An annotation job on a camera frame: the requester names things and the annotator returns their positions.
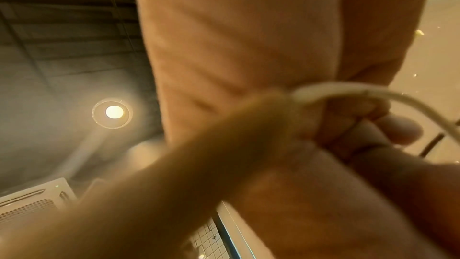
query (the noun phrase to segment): ceiling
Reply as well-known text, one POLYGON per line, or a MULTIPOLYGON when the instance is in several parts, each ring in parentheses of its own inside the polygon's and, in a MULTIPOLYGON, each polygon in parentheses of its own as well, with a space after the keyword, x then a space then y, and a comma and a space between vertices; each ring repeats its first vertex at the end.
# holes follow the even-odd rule
POLYGON ((49 175, 94 130, 92 107, 107 97, 127 100, 134 118, 75 185, 162 133, 135 0, 0 0, 0 195, 49 175))

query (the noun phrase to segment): cable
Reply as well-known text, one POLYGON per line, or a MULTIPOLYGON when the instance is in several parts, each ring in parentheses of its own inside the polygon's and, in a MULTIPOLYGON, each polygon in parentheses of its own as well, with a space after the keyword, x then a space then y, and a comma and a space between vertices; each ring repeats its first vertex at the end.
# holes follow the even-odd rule
MULTIPOLYGON (((460 126, 460 119, 458 119, 456 122, 455 122, 455 125, 458 127, 460 126)), ((434 149, 434 147, 436 147, 445 137, 446 135, 441 133, 441 134, 438 134, 437 136, 435 136, 429 143, 428 145, 426 145, 426 147, 420 152, 420 154, 418 155, 419 157, 422 157, 422 158, 425 158, 428 156, 428 154, 430 154, 430 152, 434 149)))
MULTIPOLYGON (((302 104, 312 104, 321 100, 343 96, 361 96, 399 101, 423 113, 427 118, 441 127, 441 129, 453 138, 458 145, 460 145, 460 132, 457 130, 456 124, 448 121, 425 103, 408 95, 390 91, 384 86, 357 82, 329 82, 304 86, 292 92, 292 98, 302 104)), ((431 148, 433 148, 441 139, 442 137, 438 138, 438 141, 434 142, 434 145, 431 148)))

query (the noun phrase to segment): tile grid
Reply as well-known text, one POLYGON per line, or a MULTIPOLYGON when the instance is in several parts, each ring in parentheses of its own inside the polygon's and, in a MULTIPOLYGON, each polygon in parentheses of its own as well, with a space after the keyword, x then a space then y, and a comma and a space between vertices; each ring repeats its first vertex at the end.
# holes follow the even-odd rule
POLYGON ((230 256, 224 246, 222 238, 212 220, 200 227, 193 235, 195 247, 202 246, 205 259, 229 259, 230 256))

